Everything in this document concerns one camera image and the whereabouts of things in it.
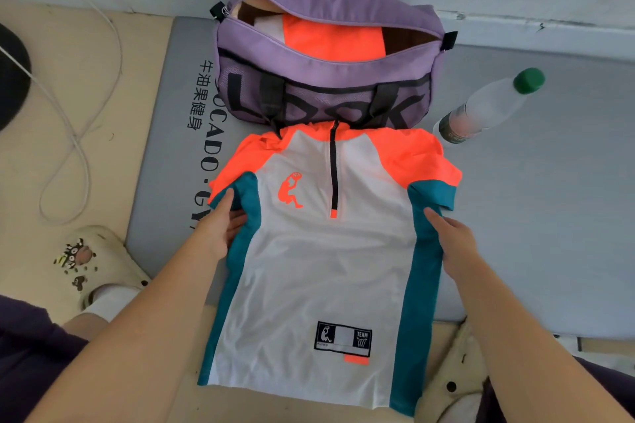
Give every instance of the person's right arm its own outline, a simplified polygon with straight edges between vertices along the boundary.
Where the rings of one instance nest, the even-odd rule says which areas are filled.
[[[444,268],[456,282],[509,423],[635,421],[492,271],[470,228],[430,208],[425,216],[439,233]]]

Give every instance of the white sock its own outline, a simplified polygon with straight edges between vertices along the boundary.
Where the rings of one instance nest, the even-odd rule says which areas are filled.
[[[482,395],[482,393],[474,393],[459,398],[443,413],[439,423],[474,423]]]
[[[82,313],[98,315],[110,323],[140,291],[121,285],[101,286],[93,293],[93,303]]]

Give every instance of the baseboard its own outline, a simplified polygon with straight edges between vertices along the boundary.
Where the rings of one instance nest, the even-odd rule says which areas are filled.
[[[85,7],[82,0],[30,0]],[[101,9],[161,16],[209,18],[218,0],[91,0]],[[635,60],[635,27],[603,27],[561,20],[537,20],[438,11],[447,31],[458,30],[458,44]]]

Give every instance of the purple duffel bag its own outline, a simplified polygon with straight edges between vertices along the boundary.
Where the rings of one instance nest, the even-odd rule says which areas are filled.
[[[220,22],[220,97],[237,118],[275,130],[327,120],[359,129],[410,128],[427,114],[440,55],[456,41],[431,5],[399,0],[229,0],[210,12]],[[256,18],[283,13],[380,26],[386,56],[365,62],[312,58],[254,27]]]

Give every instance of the black circular base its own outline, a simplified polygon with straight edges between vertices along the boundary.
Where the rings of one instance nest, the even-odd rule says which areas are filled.
[[[0,45],[31,72],[27,49],[18,36],[0,24]],[[0,52],[0,130],[12,121],[27,98],[31,79]]]

